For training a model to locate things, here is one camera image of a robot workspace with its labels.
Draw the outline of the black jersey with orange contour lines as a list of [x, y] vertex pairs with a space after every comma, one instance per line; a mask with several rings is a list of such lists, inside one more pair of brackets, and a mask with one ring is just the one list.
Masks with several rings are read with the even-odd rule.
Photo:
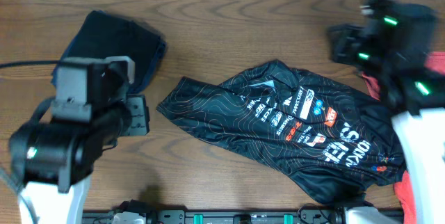
[[281, 172], [324, 205], [399, 182], [406, 169], [388, 108], [281, 61], [218, 85], [184, 77], [157, 109], [191, 136]]

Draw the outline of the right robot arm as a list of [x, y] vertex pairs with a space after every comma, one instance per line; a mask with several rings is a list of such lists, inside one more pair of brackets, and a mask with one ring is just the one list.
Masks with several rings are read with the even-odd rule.
[[377, 80], [395, 111], [418, 223], [444, 222], [444, 75], [426, 67], [436, 12], [399, 0], [364, 0], [365, 26], [332, 26], [331, 58]]

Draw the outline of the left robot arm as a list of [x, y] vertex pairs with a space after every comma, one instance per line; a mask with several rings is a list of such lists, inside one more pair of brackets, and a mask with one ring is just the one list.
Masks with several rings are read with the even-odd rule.
[[149, 132], [144, 95], [44, 100], [9, 140], [22, 223], [80, 223], [95, 162], [121, 137]]

